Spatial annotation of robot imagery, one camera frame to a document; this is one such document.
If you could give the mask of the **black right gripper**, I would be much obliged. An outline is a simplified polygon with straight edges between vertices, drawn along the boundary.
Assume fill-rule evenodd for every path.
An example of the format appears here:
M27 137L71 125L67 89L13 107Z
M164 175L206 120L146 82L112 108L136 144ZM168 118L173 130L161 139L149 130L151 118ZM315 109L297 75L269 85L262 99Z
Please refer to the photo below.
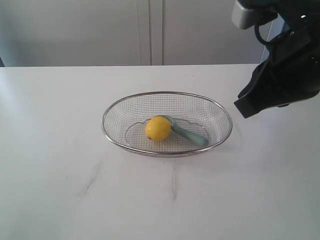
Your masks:
M265 41L254 26L259 42L269 51L234 105L247 119L263 110L285 107L320 92L320 11L285 9L278 13L288 29Z

